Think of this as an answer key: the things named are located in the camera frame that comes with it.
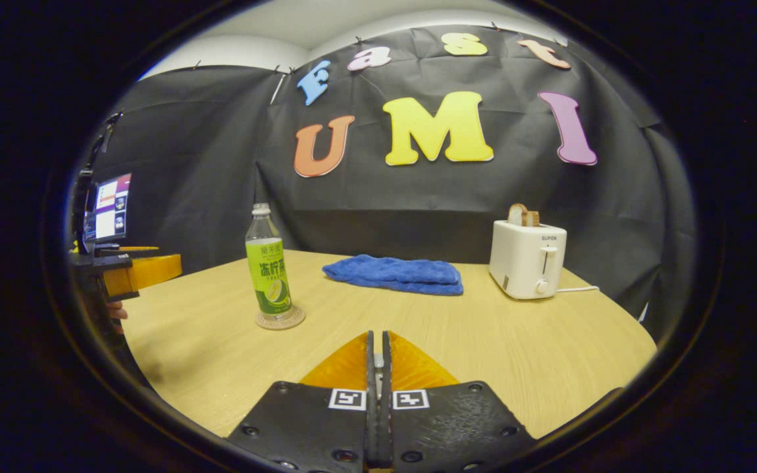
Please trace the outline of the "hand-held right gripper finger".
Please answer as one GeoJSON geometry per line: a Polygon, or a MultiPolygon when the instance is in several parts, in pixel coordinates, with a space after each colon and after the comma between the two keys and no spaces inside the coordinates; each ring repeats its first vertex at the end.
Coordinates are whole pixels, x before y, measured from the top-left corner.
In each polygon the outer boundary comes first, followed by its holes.
{"type": "Polygon", "coordinates": [[[481,380],[434,379],[430,357],[382,333],[380,464],[394,472],[490,472],[537,440],[481,380]]]}
{"type": "Polygon", "coordinates": [[[367,472],[378,411],[375,335],[346,342],[319,368],[327,377],[272,383],[226,440],[292,472],[367,472]]]}

